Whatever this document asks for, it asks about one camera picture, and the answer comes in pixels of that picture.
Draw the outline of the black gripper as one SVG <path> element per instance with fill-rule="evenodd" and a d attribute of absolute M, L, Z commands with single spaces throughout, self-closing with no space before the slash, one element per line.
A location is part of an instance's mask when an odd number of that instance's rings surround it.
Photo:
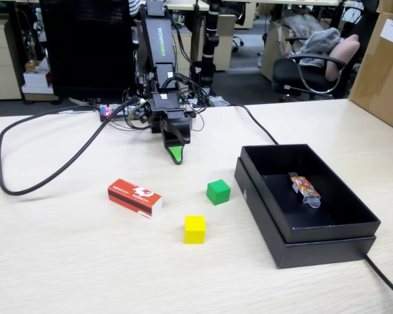
<path fill-rule="evenodd" d="M 166 151 L 175 164 L 181 164 L 184 145 L 191 142 L 191 117 L 183 109 L 153 111 L 149 125 L 152 133 L 162 132 Z"/>

